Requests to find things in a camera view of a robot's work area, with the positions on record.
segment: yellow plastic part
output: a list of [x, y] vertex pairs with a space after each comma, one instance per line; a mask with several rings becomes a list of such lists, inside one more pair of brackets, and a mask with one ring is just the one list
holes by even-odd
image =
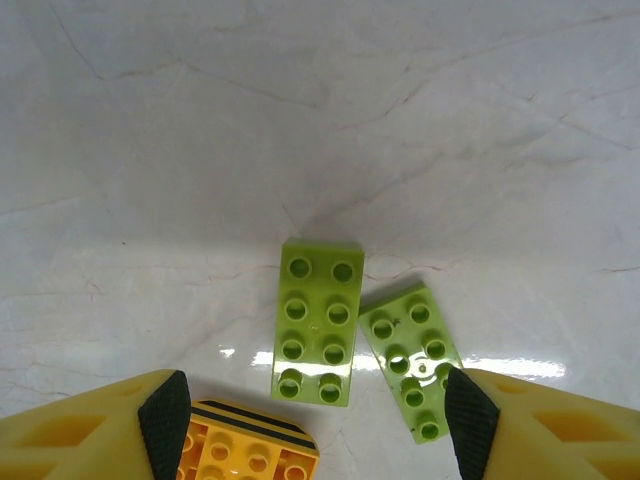
[[152, 479], [138, 410], [174, 372], [148, 373], [0, 420], [0, 479]]
[[495, 373], [464, 373], [500, 409], [485, 480], [640, 479], [640, 412]]
[[193, 402], [178, 480], [311, 480], [318, 448], [298, 425], [220, 400]]

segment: lego stud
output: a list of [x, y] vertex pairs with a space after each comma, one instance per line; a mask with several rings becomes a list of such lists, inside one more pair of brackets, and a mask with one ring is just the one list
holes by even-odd
[[222, 470], [216, 467], [206, 468], [200, 478], [202, 480], [225, 480]]
[[231, 453], [232, 445], [233, 441], [228, 435], [216, 433], [211, 440], [211, 456], [218, 462], [224, 462]]
[[332, 303], [327, 309], [327, 318], [334, 325], [344, 325], [349, 320], [349, 308], [344, 303]]
[[320, 377], [320, 398], [325, 403], [335, 403], [342, 394], [340, 377], [333, 373], [326, 373]]
[[293, 278], [302, 280], [311, 274], [311, 262], [306, 258], [294, 258], [289, 262], [289, 274]]
[[436, 422], [436, 417], [431, 412], [425, 412], [418, 420], [418, 432], [425, 440], [435, 440], [438, 438], [440, 429]]
[[338, 337], [329, 337], [322, 350], [322, 358], [329, 365], [339, 365], [346, 356], [343, 343]]
[[193, 448], [193, 437], [187, 433], [187, 436], [184, 438], [184, 445], [182, 446], [183, 452], [188, 452]]
[[425, 323], [429, 316], [429, 307], [424, 302], [415, 302], [409, 308], [409, 318], [415, 323]]
[[288, 333], [282, 342], [282, 355], [287, 360], [299, 360], [304, 353], [304, 341], [295, 333]]
[[449, 382], [449, 372], [453, 365], [450, 363], [441, 363], [436, 367], [436, 377], [438, 378], [438, 383], [442, 387], [443, 390], [447, 389], [447, 384]]
[[400, 392], [404, 403], [412, 408], [424, 403], [424, 393], [417, 378], [405, 378], [400, 384]]
[[392, 345], [385, 355], [389, 370], [398, 375], [404, 375], [409, 371], [409, 357], [400, 345]]
[[291, 298], [284, 304], [284, 313], [289, 320], [300, 321], [307, 316], [307, 303], [299, 297]]
[[386, 340], [393, 335], [393, 323], [386, 317], [374, 319], [371, 322], [371, 332], [379, 340]]
[[269, 450], [264, 445], [252, 445], [249, 447], [247, 456], [249, 457], [249, 468], [252, 472], [264, 472], [269, 466]]
[[429, 330], [425, 334], [422, 340], [422, 346], [424, 353], [426, 353], [431, 360], [440, 360], [446, 353], [444, 343], [442, 343], [440, 334], [436, 330]]
[[333, 279], [340, 283], [348, 283], [353, 278], [353, 267], [348, 263], [336, 263], [331, 269]]
[[299, 465], [290, 465], [284, 469], [285, 480], [307, 480], [307, 471]]
[[299, 371], [289, 368], [280, 374], [278, 389], [285, 398], [294, 398], [300, 393], [302, 375]]

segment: black stripe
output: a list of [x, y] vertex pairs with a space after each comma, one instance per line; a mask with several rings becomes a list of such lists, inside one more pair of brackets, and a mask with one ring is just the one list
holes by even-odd
[[282, 420], [276, 420], [275, 418], [267, 417], [265, 415], [260, 415], [259, 413], [254, 413], [248, 410], [243, 410], [241, 408], [232, 407], [231, 405], [226, 405], [220, 402], [214, 402], [213, 400], [205, 400], [203, 402], [198, 402], [198, 403], [207, 405], [208, 407], [218, 408], [220, 410], [224, 410], [225, 412], [231, 412], [231, 413], [235, 413], [236, 415], [242, 415], [243, 417], [251, 418], [252, 420], [258, 420], [260, 422], [268, 423], [276, 427], [284, 428], [285, 430], [291, 430], [292, 432], [304, 434], [304, 431], [299, 426], [294, 425], [293, 423], [287, 423], [287, 422], [283, 422]]
[[272, 438], [277, 438], [278, 440], [284, 440], [285, 442], [293, 443], [295, 445], [300, 445], [301, 447], [310, 448], [311, 450], [316, 449], [316, 445], [313, 442], [310, 442], [309, 440], [293, 437], [291, 435], [287, 435], [286, 433], [274, 432], [273, 430], [269, 430], [268, 428], [260, 427], [258, 425], [253, 425], [252, 423], [243, 422], [242, 420], [236, 420], [235, 418], [225, 417], [224, 415], [219, 415], [217, 413], [209, 412], [208, 410], [202, 410], [201, 408], [191, 407], [191, 413], [195, 413], [196, 415], [201, 415], [203, 417], [207, 417], [212, 420], [217, 420], [218, 422], [226, 423], [227, 425], [233, 425], [234, 427], [244, 428], [245, 430], [261, 433], [262, 435], [266, 435]]

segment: black rubber pad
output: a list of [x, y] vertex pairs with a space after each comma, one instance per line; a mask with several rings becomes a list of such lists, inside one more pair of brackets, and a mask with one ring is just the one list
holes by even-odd
[[187, 377], [176, 370], [138, 410], [140, 430], [155, 480], [175, 480], [191, 418]]
[[461, 370], [449, 372], [445, 415], [463, 480], [482, 480], [498, 427], [500, 410]]

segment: green lego brick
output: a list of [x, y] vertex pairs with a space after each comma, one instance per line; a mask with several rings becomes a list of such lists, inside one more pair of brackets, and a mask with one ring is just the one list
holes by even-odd
[[447, 378], [462, 363], [431, 291], [420, 282], [363, 306], [359, 323], [415, 442], [447, 435]]
[[358, 245], [282, 246], [273, 398], [348, 405], [363, 270]]

